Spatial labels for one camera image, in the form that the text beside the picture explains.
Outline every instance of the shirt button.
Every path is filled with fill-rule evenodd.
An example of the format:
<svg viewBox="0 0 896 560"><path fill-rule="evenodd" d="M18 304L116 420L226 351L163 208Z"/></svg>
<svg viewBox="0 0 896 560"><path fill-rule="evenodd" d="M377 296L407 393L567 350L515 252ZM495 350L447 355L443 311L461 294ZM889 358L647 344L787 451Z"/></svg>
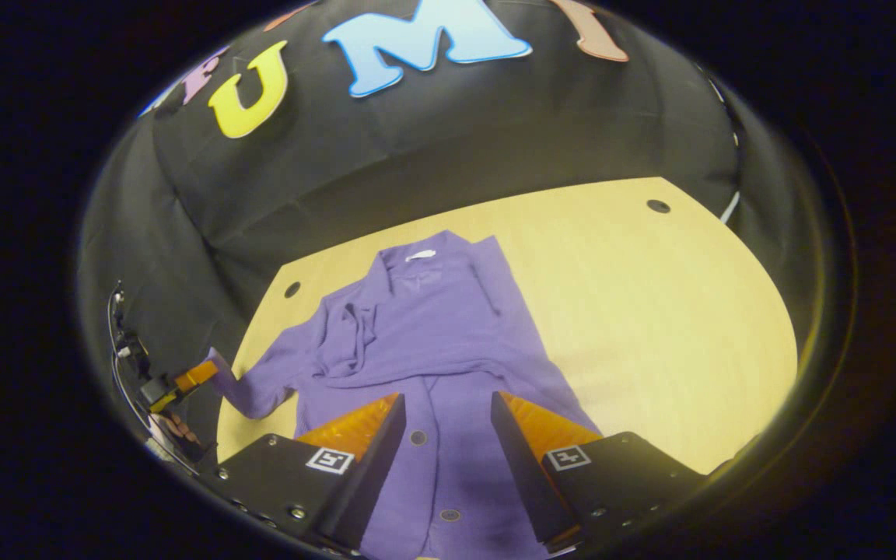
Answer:
<svg viewBox="0 0 896 560"><path fill-rule="evenodd" d="M414 429L413 432L410 432L410 443L413 443L414 446L423 446L424 443L427 443L426 433Z"/></svg>

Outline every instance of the yellow letter u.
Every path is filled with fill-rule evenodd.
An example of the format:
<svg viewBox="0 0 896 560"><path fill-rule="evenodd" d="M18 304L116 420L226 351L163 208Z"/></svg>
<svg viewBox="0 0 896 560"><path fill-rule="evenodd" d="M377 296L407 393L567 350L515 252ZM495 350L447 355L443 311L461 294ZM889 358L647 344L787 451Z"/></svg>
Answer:
<svg viewBox="0 0 896 560"><path fill-rule="evenodd" d="M241 106L237 95L237 84L241 75L231 75L209 98L209 106L216 114L216 123L227 138L241 138L251 134L255 128L264 123L278 109L289 85L289 77L285 74L282 61L280 41L264 50L248 65L248 70L257 70L262 81L262 96L251 107Z"/></svg>

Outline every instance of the purple cardigan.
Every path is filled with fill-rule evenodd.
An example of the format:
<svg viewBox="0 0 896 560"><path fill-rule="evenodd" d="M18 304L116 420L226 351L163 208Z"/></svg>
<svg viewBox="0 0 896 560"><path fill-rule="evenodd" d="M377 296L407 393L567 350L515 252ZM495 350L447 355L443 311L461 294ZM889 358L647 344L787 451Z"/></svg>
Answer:
<svg viewBox="0 0 896 560"><path fill-rule="evenodd" d="M366 277L321 299L241 380L213 348L210 358L213 386L248 418L299 391L296 436L405 395L401 447L360 547L376 560L548 557L490 422L494 390L600 433L545 355L495 237L442 231L380 251Z"/></svg>

